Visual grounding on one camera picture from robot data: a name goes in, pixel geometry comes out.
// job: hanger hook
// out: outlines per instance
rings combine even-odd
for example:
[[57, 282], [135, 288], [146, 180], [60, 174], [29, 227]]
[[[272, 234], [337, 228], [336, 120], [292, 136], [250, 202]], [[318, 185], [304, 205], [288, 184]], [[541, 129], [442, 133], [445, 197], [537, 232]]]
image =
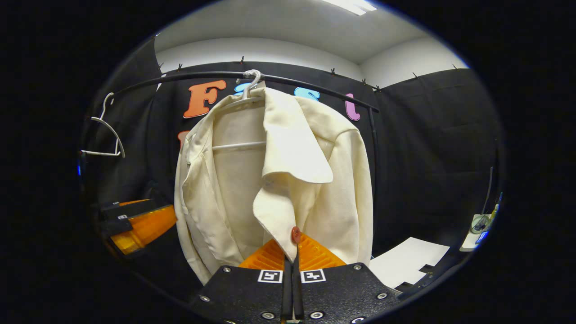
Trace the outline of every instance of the hanger hook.
[[254, 76], [254, 81], [252, 81], [246, 88], [244, 88], [244, 91], [242, 91], [242, 99], [248, 98], [248, 91], [250, 91], [250, 88], [255, 86], [258, 81], [260, 81], [262, 73], [258, 70], [248, 70], [244, 72], [245, 78], [249, 78], [250, 76]]
[[[104, 113], [106, 112], [106, 101], [108, 101], [108, 98], [110, 98], [110, 96], [113, 96], [114, 93], [111, 92], [109, 94], [106, 95], [106, 98], [104, 98], [104, 102], [102, 103], [102, 114], [100, 115], [100, 119], [102, 119], [104, 117]], [[114, 103], [114, 98], [112, 98], [112, 101], [110, 101], [110, 105]]]

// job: orange letter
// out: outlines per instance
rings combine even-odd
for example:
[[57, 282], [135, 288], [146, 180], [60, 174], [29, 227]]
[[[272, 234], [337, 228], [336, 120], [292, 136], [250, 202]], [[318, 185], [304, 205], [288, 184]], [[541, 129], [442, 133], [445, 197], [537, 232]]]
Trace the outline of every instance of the orange letter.
[[180, 149], [182, 150], [182, 145], [184, 144], [184, 140], [186, 139], [186, 135], [190, 133], [189, 130], [181, 131], [178, 133], [178, 140], [180, 141]]
[[208, 88], [223, 90], [226, 88], [226, 82], [224, 80], [219, 80], [191, 86], [188, 89], [191, 92], [190, 103], [188, 105], [188, 110], [184, 113], [184, 118], [192, 118], [208, 114], [209, 109], [204, 107], [204, 100], [208, 100], [208, 103], [213, 104], [218, 96], [218, 91], [216, 89], [210, 89], [210, 91], [206, 92]]

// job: white ceiling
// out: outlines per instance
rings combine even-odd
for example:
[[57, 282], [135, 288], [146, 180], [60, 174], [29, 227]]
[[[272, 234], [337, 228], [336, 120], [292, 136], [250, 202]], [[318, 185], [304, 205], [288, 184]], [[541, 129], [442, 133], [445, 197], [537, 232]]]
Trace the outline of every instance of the white ceiling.
[[156, 37], [156, 53], [201, 40], [256, 37], [298, 43], [356, 64], [396, 44], [428, 36], [377, 3], [357, 16], [321, 0], [222, 0], [174, 22]]

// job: blue letter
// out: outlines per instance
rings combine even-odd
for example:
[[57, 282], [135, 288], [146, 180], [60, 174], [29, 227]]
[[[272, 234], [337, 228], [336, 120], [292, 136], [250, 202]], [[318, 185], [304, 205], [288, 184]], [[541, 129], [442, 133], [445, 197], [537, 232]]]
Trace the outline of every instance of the blue letter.
[[250, 84], [251, 82], [246, 82], [246, 83], [241, 83], [238, 84], [235, 88], [234, 91], [236, 91], [236, 93], [234, 94], [235, 96], [237, 95], [241, 95], [242, 91], [244, 91], [244, 89]]
[[313, 99], [315, 101], [318, 101], [318, 99], [320, 98], [320, 92], [298, 87], [298, 88], [294, 89], [294, 96]]

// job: red button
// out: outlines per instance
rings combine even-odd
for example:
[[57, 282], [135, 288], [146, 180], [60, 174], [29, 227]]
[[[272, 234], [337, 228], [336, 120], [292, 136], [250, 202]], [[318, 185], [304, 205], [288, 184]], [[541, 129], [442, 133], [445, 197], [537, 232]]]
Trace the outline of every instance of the red button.
[[294, 244], [298, 244], [300, 243], [301, 238], [302, 238], [302, 232], [300, 232], [300, 229], [297, 226], [294, 226], [292, 228], [292, 242]]

